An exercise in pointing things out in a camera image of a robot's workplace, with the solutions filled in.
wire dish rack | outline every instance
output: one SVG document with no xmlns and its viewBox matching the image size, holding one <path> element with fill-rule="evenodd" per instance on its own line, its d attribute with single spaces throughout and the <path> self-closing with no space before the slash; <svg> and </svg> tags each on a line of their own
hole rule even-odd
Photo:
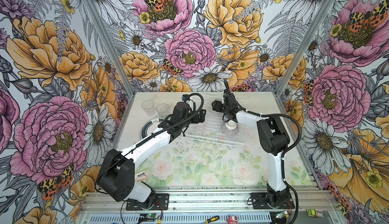
<svg viewBox="0 0 389 224">
<path fill-rule="evenodd" d="M 223 113 L 212 110 L 211 103 L 214 100 L 220 100 L 221 98 L 215 98 L 212 96 L 205 96 L 203 109 L 207 110 L 205 115 L 205 121 L 201 124 L 190 124 L 188 129 L 185 131 L 185 138 L 198 140 L 201 142 L 210 142 L 224 145 L 236 146 L 237 144 L 246 144 L 246 125 L 238 123 L 238 131 L 234 136 L 228 136 L 224 134 L 222 125 L 225 124 L 223 121 Z M 201 101 L 192 99 L 196 104 L 196 109 L 200 106 Z M 242 107 L 246 106 L 245 100 L 237 100 Z"/>
</svg>

black mounting plate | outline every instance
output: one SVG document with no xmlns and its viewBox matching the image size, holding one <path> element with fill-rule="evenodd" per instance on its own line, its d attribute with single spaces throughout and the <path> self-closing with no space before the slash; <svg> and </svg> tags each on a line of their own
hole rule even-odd
<svg viewBox="0 0 389 224">
<path fill-rule="evenodd" d="M 167 210 L 169 205 L 169 194 L 155 194 L 155 200 L 161 204 L 162 210 Z M 159 210 L 161 208 L 157 204 L 153 204 L 152 207 L 148 210 Z M 144 210 L 139 206 L 139 202 L 133 199 L 127 201 L 126 210 Z"/>
<path fill-rule="evenodd" d="M 277 210 L 277 209 L 294 209 L 294 202 L 293 202 L 293 199 L 292 199 L 292 196 L 291 194 L 289 194 L 289 196 L 286 198 L 286 200 L 280 204 L 280 207 L 278 208 L 274 208 L 274 207 L 270 207 L 267 203 L 267 197 L 266 197 L 267 193 L 265 192 L 262 192 L 262 193 L 251 193 L 251 201 L 252 201 L 252 207 L 254 208 L 254 210 L 268 210 L 268 209 L 273 209 L 273 210 Z"/>
</svg>

table surface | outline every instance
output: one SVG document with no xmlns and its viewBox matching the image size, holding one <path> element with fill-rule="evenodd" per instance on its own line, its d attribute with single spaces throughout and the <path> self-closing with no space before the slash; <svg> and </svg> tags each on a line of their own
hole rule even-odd
<svg viewBox="0 0 389 224">
<path fill-rule="evenodd" d="M 137 143 L 143 125 L 158 117 L 156 113 L 147 116 L 142 102 L 152 100 L 154 107 L 166 103 L 170 114 L 183 94 L 187 93 L 136 93 L 115 148 L 121 150 Z M 222 98 L 222 92 L 201 94 Z M 234 95 L 236 99 L 246 101 L 248 110 L 263 114 L 280 113 L 271 92 L 235 92 Z M 247 127 L 245 145 L 230 146 L 179 137 L 146 159 L 135 173 L 145 171 L 147 179 L 144 182 L 152 187 L 265 186 L 271 174 L 266 154 L 261 148 L 257 129 Z M 285 175 L 291 185 L 312 185 L 296 149 L 286 154 Z"/>
</svg>

scrub brush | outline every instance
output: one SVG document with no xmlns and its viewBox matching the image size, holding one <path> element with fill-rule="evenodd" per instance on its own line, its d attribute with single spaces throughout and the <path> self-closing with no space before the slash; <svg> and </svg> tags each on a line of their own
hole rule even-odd
<svg viewBox="0 0 389 224">
<path fill-rule="evenodd" d="M 238 134 L 239 128 L 238 128 L 238 125 L 234 121 L 229 120 L 225 124 L 221 125 L 221 130 L 223 131 L 223 133 L 225 135 L 233 137 L 233 136 Z"/>
</svg>

pink peony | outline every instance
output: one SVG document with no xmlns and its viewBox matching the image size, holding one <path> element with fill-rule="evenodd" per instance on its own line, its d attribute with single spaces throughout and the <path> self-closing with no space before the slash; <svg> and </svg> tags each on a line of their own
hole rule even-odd
<svg viewBox="0 0 389 224">
<path fill-rule="evenodd" d="M 351 65 L 326 65 L 311 93 L 314 105 L 308 106 L 309 116 L 332 124 L 336 132 L 352 130 L 369 110 L 366 79 Z"/>
<path fill-rule="evenodd" d="M 5 150 L 12 135 L 12 125 L 20 114 L 19 105 L 9 93 L 0 88 L 0 153 Z"/>
<path fill-rule="evenodd" d="M 335 57 L 343 63 L 353 63 L 363 67 L 382 56 L 389 50 L 389 19 L 385 19 L 377 27 L 362 27 L 358 32 L 351 32 L 349 27 L 350 14 L 353 12 L 367 13 L 379 3 L 370 5 L 370 1 L 350 0 L 332 20 L 332 35 L 328 43 L 321 47 L 324 54 Z"/>
<path fill-rule="evenodd" d="M 61 175 L 71 164 L 78 170 L 87 154 L 82 148 L 88 121 L 84 109 L 64 96 L 27 109 L 15 126 L 18 151 L 11 158 L 11 173 L 40 183 Z"/>
<path fill-rule="evenodd" d="M 211 38 L 193 29 L 178 31 L 165 42 L 166 58 L 174 67 L 182 69 L 183 77 L 192 78 L 194 72 L 211 67 L 215 62 L 215 47 Z"/>
<path fill-rule="evenodd" d="M 144 13 L 149 12 L 149 7 L 146 4 L 145 0 L 133 0 L 133 6 L 135 9 L 133 9 L 133 13 L 136 16 L 139 16 Z M 173 0 L 173 5 L 175 8 L 177 8 L 177 14 L 175 15 L 174 19 L 163 19 L 158 20 L 156 22 L 150 21 L 148 23 L 145 23 L 146 28 L 149 30 L 151 34 L 154 36 L 163 36 L 167 33 L 174 33 L 177 32 L 181 28 L 188 27 L 191 23 L 192 19 L 192 10 L 193 10 L 193 4 L 191 0 Z"/>
</svg>

